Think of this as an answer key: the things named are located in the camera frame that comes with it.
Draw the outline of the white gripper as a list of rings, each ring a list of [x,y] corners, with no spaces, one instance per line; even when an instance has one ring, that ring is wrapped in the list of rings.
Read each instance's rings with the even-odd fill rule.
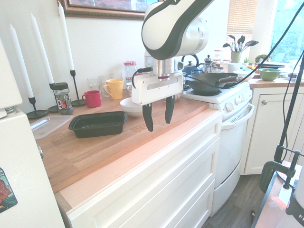
[[[132,102],[142,106],[142,114],[147,129],[153,131],[152,103],[166,98],[165,121],[171,122],[175,96],[183,91],[183,73],[170,74],[170,79],[160,81],[152,74],[137,75],[132,88]]]

